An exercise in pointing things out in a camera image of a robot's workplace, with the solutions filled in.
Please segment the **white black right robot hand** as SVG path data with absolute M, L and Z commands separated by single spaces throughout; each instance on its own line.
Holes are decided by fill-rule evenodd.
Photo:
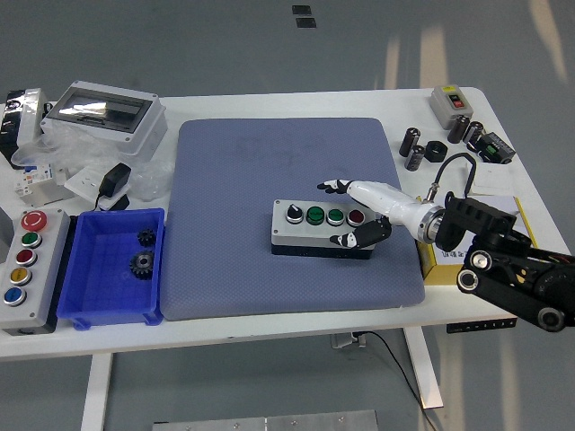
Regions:
M 441 209 L 432 203 L 422 203 L 386 183 L 362 180 L 327 180 L 317 186 L 326 193 L 347 193 L 359 204 L 379 213 L 375 221 L 357 227 L 353 232 L 333 235 L 329 241 L 348 249 L 362 249 L 387 239 L 393 225 L 404 226 L 411 236 L 433 243 L 431 230 Z

